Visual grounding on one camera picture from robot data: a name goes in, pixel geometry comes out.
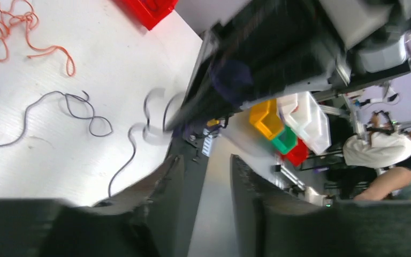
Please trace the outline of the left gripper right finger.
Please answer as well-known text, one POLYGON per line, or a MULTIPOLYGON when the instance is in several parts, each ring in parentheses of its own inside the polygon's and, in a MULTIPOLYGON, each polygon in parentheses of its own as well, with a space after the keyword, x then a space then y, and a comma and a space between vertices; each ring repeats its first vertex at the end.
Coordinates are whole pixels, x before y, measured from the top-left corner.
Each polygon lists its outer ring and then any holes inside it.
POLYGON ((411 201, 301 200, 231 155, 241 256, 411 256, 411 201))

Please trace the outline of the person's bare forearm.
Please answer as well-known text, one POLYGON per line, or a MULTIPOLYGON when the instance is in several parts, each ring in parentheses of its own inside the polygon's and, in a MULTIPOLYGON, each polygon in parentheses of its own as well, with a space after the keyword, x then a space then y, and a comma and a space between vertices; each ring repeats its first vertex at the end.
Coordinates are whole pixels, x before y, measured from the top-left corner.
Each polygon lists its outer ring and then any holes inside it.
POLYGON ((411 170, 404 167, 394 167, 378 176, 370 186, 359 195, 355 201, 383 200, 392 191, 400 190, 411 183, 411 170))

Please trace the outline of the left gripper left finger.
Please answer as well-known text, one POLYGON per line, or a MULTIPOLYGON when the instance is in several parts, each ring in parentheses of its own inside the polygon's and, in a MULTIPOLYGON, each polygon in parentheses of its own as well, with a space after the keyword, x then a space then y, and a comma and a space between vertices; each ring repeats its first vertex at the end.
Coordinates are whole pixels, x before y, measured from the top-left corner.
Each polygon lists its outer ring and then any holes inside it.
POLYGON ((174 256, 184 169, 170 156, 103 207, 0 199, 0 256, 174 256))

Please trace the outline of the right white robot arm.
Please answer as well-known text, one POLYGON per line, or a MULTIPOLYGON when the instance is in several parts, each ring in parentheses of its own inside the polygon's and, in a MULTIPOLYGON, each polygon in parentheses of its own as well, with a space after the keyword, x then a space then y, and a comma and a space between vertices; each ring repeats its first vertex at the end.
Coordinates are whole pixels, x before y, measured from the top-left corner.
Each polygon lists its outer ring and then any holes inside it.
POLYGON ((275 97, 320 100, 410 72, 402 50, 411 1, 250 1, 206 31, 181 108, 166 123, 183 133, 275 97))

